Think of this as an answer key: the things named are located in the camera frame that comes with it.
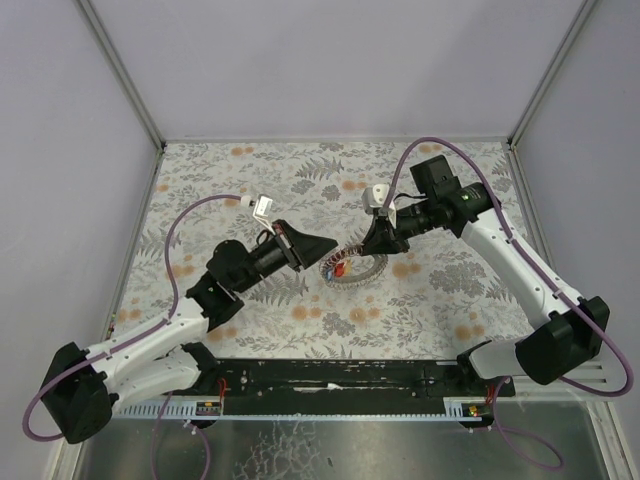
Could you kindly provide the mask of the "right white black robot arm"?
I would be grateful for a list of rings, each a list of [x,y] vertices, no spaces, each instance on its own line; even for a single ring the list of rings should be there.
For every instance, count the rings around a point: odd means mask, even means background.
[[[599,332],[610,309],[600,298],[585,298],[567,285],[532,250],[480,182],[461,185],[444,156],[411,167],[420,201],[398,209],[385,201],[390,187],[364,190],[372,224],[361,247],[364,256],[409,250],[411,238],[434,229],[450,231],[478,253],[514,295],[532,333],[488,341],[458,358],[482,379],[525,375],[548,385],[600,352]]]

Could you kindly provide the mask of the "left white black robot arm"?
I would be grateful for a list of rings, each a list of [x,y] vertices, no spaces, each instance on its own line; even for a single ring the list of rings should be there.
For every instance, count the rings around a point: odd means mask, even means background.
[[[82,443],[115,412],[193,387],[215,365],[201,340],[243,308],[241,293],[284,267],[308,269],[336,245],[334,239],[301,233],[276,220],[266,239],[252,249],[238,240],[219,243],[205,273],[167,314],[87,348],[74,342],[60,347],[36,396],[58,436]]]

